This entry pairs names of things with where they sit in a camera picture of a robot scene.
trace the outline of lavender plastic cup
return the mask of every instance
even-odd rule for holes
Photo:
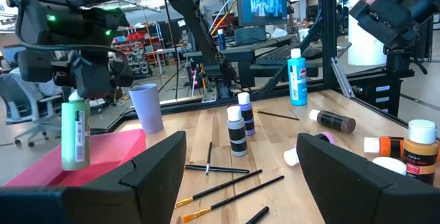
[[[159,92],[156,84],[145,84],[129,90],[142,129],[147,134],[157,133],[164,129],[160,112]]]

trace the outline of office chair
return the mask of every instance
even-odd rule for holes
[[[0,76],[0,98],[6,110],[6,125],[33,122],[36,126],[17,135],[14,143],[20,145],[20,137],[30,135],[27,139],[29,147],[35,145],[31,141],[36,135],[42,133],[45,140],[49,137],[46,131],[60,131],[60,125],[51,124],[61,111],[62,96],[51,96],[35,100],[20,80],[10,74]]]

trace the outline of white paper towel roll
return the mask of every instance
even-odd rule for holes
[[[351,9],[359,0],[350,0]],[[349,15],[349,64],[355,66],[373,66],[386,63],[384,44],[365,32],[356,19]]]

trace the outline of white bottle cap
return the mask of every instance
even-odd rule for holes
[[[406,176],[406,165],[398,159],[390,157],[377,157],[373,160],[373,163]]]
[[[229,107],[226,109],[228,112],[229,121],[239,121],[241,119],[241,108],[240,107]]]
[[[298,158],[298,153],[296,152],[296,148],[293,148],[289,151],[285,151],[284,160],[289,166],[295,166],[296,164],[300,163],[300,158]]]
[[[408,139],[418,144],[433,144],[436,140],[437,128],[434,122],[427,120],[411,120],[408,124]]]
[[[69,96],[69,101],[75,101],[75,100],[84,100],[82,97],[78,95],[78,90],[76,89],[74,89]]]
[[[380,141],[376,137],[364,138],[364,152],[365,153],[380,153]]]
[[[250,103],[250,95],[248,93],[239,93],[239,104],[245,105]]]
[[[321,111],[318,111],[318,110],[311,110],[311,112],[309,114],[310,119],[317,122],[318,121],[318,116],[319,116],[320,112]]]
[[[291,58],[300,58],[301,57],[301,49],[295,48],[290,51]]]

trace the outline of paint bottle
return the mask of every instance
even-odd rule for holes
[[[240,107],[229,107],[228,129],[231,141],[232,155],[241,157],[248,153],[248,141],[246,140],[245,120],[241,117]]]
[[[317,121],[327,128],[334,128],[346,134],[352,134],[356,128],[356,120],[353,118],[344,117],[329,111],[311,110],[309,117],[311,120]]]
[[[329,142],[333,145],[336,142],[335,137],[330,132],[322,132],[315,135],[315,137],[321,139],[324,142]],[[284,160],[289,166],[295,166],[296,164],[300,163],[300,159],[298,158],[298,153],[296,152],[296,146],[295,148],[284,152]]]
[[[219,48],[226,49],[226,39],[225,39],[225,34],[223,33],[223,29],[218,29],[217,33],[219,38]]]
[[[61,168],[79,170],[90,164],[90,105],[75,90],[61,105]]]
[[[379,154],[381,157],[402,158],[404,153],[403,137],[365,137],[364,152]]]
[[[408,138],[404,139],[406,175],[413,179],[434,184],[434,174],[439,153],[436,142],[437,128],[434,122],[411,120],[408,123]]]
[[[406,176],[406,165],[398,159],[390,157],[377,157],[372,162],[378,166]]]
[[[241,109],[241,116],[245,120],[246,135],[255,134],[254,111],[250,103],[250,94],[239,93],[239,105]]]
[[[302,106],[307,104],[307,72],[305,58],[301,56],[301,49],[290,51],[287,61],[289,70],[290,104]]]

